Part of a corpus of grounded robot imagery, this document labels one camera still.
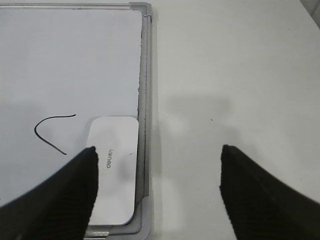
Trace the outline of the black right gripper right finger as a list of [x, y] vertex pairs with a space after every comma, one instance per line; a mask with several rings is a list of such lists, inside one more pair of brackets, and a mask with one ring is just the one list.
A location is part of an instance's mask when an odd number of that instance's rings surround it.
[[220, 194], [238, 240], [318, 240], [320, 204], [224, 145]]

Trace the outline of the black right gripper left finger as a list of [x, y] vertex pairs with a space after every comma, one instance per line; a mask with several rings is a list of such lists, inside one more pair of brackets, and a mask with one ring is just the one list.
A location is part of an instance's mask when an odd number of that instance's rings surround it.
[[2, 240], [82, 240], [98, 194], [95, 147], [0, 208]]

